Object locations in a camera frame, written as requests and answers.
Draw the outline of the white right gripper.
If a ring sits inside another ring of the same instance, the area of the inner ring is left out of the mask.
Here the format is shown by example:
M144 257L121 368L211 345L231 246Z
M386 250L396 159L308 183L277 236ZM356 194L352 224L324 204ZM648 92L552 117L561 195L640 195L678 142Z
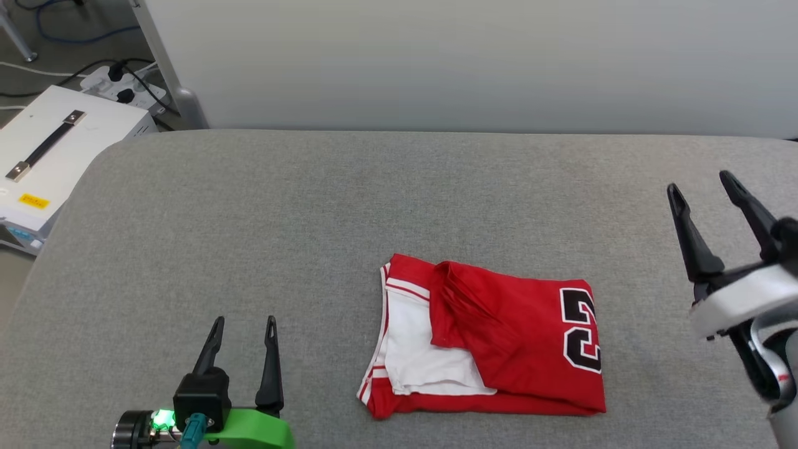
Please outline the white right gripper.
M720 171L719 177L730 202L741 210L760 245L761 261L778 259L780 242L771 234L775 217L729 170ZM670 183L666 195L689 281L698 284L721 275L726 267L696 228L690 206L678 185ZM707 338L750 319L764 318L767 323L778 323L796 313L796 298L796 276L776 264L755 270L693 305L690 324L696 337Z

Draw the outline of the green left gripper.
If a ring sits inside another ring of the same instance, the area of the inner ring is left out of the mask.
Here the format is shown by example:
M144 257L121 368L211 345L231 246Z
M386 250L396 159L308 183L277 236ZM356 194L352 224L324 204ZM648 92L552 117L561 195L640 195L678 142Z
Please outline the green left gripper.
M214 368L216 355L223 340L224 316L218 316L192 369L193 375L206 375ZM293 434L288 422L278 418L284 407L281 357L277 340L277 319L268 316L263 341L266 356L259 389L256 392L256 409L234 408L227 417L222 431L207 433L208 442L217 442L227 448L294 448Z

